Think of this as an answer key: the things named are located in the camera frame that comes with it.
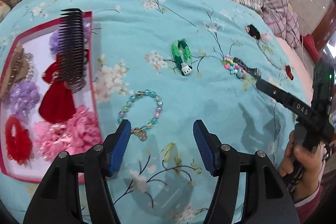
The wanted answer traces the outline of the purple sequin scrunchie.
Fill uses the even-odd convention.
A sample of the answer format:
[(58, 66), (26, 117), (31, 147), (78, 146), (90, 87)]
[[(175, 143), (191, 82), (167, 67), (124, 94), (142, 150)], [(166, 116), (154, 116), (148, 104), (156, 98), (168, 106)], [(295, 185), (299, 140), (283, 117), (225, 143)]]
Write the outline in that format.
[(10, 110), (24, 124), (29, 122), (29, 113), (40, 100), (36, 83), (22, 80), (10, 91)]

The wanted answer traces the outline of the pink fabric flower scrunchie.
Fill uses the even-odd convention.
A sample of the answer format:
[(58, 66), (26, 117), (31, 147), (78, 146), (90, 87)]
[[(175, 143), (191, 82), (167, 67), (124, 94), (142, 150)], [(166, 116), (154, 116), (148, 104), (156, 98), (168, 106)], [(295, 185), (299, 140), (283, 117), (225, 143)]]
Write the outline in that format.
[(53, 161), (62, 151), (70, 155), (83, 153), (102, 142), (97, 115), (83, 105), (66, 122), (35, 123), (33, 132), (36, 151), (45, 161)]

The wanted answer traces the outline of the red gem brooch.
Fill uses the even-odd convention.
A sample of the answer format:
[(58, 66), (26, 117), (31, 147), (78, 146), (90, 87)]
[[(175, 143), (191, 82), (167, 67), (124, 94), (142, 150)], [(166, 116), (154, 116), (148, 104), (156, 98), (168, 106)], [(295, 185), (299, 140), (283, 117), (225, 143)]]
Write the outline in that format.
[(290, 79), (291, 81), (293, 81), (294, 76), (291, 72), (291, 67), (289, 65), (285, 66), (285, 72), (286, 72), (286, 76), (288, 77), (288, 79)]

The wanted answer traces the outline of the black beaded hair clip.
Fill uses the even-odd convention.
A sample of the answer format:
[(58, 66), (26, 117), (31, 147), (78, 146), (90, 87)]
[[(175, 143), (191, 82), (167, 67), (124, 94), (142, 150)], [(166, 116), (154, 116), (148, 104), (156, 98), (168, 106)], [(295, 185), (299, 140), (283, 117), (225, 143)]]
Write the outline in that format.
[(253, 24), (250, 24), (250, 25), (246, 26), (245, 30), (248, 33), (248, 35), (251, 36), (252, 38), (254, 38), (256, 40), (261, 39), (261, 34), (260, 34), (259, 30)]

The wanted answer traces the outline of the tan hair claw clip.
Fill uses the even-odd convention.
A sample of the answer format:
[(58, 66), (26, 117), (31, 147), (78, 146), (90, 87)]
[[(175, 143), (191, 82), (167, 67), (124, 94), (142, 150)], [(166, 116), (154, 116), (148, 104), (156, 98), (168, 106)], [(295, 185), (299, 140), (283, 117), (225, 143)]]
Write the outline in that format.
[(1, 100), (7, 100), (13, 85), (24, 79), (29, 71), (29, 64), (25, 58), (25, 52), (21, 45), (18, 45), (5, 70), (5, 75), (1, 83)]

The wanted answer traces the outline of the teal floral bedsheet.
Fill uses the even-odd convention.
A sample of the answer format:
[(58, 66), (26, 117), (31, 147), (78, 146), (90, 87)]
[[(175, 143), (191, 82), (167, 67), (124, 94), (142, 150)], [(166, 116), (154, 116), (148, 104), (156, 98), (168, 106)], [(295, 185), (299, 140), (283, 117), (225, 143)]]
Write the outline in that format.
[[(131, 96), (154, 91), (162, 114), (147, 140), (130, 138), (120, 171), (108, 179), (122, 223), (201, 223), (216, 178), (204, 168), (193, 137), (201, 119), (223, 143), (245, 153), (265, 151), (282, 161), (294, 115), (224, 66), (227, 56), (258, 68), (266, 81), (305, 100), (299, 79), (285, 73), (290, 59), (255, 11), (230, 0), (23, 0), (1, 22), (1, 61), (21, 33), (60, 16), (92, 12), (92, 81), (102, 136), (115, 132)], [(272, 36), (248, 35), (253, 24)], [(181, 75), (171, 45), (185, 39), (192, 72)]]

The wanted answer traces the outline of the purple flower black comb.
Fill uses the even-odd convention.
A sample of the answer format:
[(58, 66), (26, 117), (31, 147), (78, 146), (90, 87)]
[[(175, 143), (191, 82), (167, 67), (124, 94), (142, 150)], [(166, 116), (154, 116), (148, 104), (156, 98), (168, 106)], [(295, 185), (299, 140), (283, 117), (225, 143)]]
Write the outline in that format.
[(78, 8), (62, 10), (58, 29), (56, 77), (73, 93), (85, 86), (86, 46), (83, 12)]

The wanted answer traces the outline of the red fluffy scrunchie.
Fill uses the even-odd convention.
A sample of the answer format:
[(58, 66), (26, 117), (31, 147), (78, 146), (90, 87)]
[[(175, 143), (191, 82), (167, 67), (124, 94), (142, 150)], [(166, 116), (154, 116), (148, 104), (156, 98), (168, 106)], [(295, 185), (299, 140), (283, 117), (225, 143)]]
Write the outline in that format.
[(26, 164), (31, 158), (33, 144), (28, 129), (13, 115), (9, 116), (5, 123), (5, 137), (7, 157), (19, 165)]

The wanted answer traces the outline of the pink plaid pillow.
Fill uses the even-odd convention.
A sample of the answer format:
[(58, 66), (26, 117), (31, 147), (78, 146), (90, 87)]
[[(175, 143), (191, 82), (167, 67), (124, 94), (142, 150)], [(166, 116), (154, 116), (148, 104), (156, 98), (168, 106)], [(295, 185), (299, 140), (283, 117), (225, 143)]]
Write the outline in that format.
[(284, 39), (291, 48), (299, 46), (298, 15), (289, 0), (264, 0), (262, 18), (274, 36)]

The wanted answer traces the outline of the red shallow box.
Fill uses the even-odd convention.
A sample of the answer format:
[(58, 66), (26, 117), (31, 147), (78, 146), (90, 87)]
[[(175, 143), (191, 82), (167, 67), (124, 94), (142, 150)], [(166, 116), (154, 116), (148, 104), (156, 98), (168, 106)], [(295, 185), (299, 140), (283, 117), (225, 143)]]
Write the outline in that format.
[(91, 69), (92, 12), (60, 18), (18, 35), (1, 75), (1, 172), (40, 182), (61, 151), (102, 142)]

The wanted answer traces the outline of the red velvet bow clip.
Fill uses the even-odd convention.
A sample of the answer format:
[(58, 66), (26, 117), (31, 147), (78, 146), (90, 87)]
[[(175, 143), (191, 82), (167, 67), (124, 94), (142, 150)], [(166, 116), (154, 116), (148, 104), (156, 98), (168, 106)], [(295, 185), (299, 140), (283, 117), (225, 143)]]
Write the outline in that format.
[(80, 91), (86, 84), (82, 79), (75, 87), (61, 79), (59, 74), (59, 55), (56, 60), (42, 74), (44, 82), (49, 84), (41, 105), (39, 106), (40, 116), (51, 124), (68, 121), (76, 113), (73, 93)]

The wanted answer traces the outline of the pink fuzzy ball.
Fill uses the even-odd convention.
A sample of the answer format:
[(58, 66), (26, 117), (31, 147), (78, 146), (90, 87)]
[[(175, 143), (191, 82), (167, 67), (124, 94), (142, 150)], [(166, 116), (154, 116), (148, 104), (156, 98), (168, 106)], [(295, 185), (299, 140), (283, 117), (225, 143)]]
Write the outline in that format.
[(260, 37), (263, 43), (270, 43), (270, 41), (272, 40), (272, 36), (266, 32), (261, 33)]

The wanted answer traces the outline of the silver metal wristwatch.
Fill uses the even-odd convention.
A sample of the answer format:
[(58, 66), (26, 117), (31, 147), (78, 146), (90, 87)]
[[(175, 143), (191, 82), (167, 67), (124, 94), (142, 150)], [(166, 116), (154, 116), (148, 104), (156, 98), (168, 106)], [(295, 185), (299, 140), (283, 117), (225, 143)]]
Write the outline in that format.
[(261, 79), (261, 72), (258, 68), (252, 68), (247, 66), (241, 59), (234, 57), (234, 62), (241, 66), (248, 74), (250, 74), (255, 79), (259, 80)]

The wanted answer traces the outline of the green ribbon hair clip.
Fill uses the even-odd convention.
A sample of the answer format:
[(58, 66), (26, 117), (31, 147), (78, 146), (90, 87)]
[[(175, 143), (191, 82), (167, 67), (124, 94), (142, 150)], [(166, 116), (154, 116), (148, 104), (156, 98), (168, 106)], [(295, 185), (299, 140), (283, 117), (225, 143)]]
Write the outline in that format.
[(185, 39), (177, 40), (171, 45), (171, 54), (181, 75), (188, 76), (193, 67), (191, 66), (191, 51)]

